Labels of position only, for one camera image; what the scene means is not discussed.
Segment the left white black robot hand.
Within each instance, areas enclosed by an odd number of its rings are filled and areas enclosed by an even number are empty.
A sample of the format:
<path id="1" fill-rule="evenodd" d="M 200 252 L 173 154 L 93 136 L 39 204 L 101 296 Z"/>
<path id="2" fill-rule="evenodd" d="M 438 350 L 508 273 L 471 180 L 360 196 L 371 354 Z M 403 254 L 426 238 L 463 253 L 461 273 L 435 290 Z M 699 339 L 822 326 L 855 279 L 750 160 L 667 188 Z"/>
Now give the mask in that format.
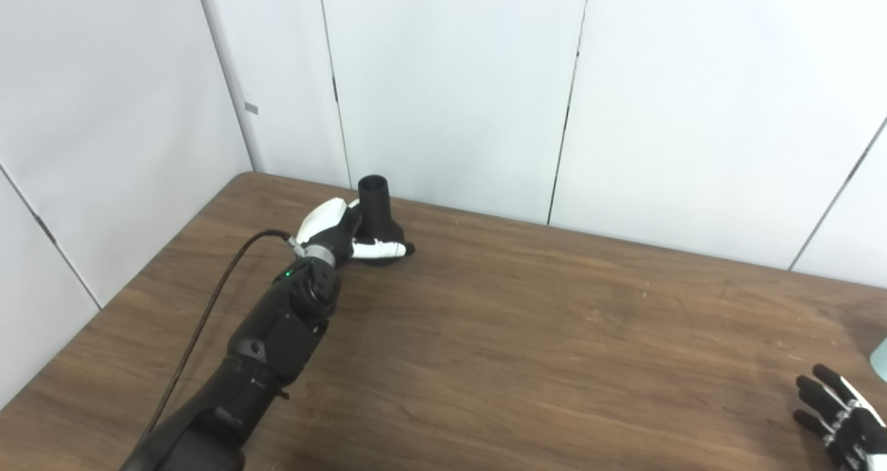
<path id="1" fill-rule="evenodd" d="M 358 199 L 345 202 L 333 197 L 311 211 L 297 235 L 289 238 L 295 256 L 317 258 L 338 268 L 349 260 L 395 263 L 415 254 L 411 242 L 381 240 L 377 236 L 358 237 L 363 213 Z"/>

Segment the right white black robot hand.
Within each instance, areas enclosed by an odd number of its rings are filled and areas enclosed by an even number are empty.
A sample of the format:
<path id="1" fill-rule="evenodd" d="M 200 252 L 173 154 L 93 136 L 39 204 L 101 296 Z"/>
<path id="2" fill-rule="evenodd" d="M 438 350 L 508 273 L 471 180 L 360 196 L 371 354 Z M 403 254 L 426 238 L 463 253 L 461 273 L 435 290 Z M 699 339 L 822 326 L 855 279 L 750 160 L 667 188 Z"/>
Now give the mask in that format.
<path id="1" fill-rule="evenodd" d="M 885 470 L 885 421 L 851 382 L 824 364 L 813 377 L 796 377 L 798 398 L 812 411 L 796 410 L 799 426 L 821 441 L 836 470 Z"/>

